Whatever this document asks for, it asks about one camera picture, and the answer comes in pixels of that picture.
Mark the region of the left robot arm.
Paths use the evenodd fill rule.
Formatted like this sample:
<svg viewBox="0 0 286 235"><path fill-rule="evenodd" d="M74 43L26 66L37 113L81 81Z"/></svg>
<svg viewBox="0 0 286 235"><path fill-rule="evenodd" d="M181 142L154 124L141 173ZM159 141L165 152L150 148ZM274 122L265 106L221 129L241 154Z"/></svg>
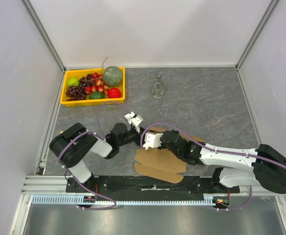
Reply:
<svg viewBox="0 0 286 235"><path fill-rule="evenodd" d="M77 179L77 188L82 192L93 189L93 174L83 161L88 152L97 154L104 159L111 159L119 153L119 147L131 142L140 144L140 136L144 128L130 129L124 123L117 123L105 136L105 140L95 133L87 131L81 123L76 123L58 136L49 144L49 149L58 160Z"/></svg>

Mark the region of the brown cardboard box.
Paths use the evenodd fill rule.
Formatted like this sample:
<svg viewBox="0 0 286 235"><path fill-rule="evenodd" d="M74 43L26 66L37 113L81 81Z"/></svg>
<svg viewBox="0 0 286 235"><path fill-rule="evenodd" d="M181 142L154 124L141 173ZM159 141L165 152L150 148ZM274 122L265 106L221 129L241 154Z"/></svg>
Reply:
<svg viewBox="0 0 286 235"><path fill-rule="evenodd" d="M187 170L187 163L168 149L139 148L134 159L134 168L139 174L173 184L180 183L184 178L182 173Z"/></svg>

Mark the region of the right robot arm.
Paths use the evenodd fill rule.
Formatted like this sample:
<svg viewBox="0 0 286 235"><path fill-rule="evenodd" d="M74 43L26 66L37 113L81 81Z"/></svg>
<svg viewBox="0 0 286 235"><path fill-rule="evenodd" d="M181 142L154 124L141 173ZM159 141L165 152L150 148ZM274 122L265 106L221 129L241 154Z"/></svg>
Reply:
<svg viewBox="0 0 286 235"><path fill-rule="evenodd" d="M158 149L168 149L189 165L216 165L210 180L214 192L236 186L261 186L286 193L286 157L267 144L258 148L232 149L184 139L178 131L165 131Z"/></svg>

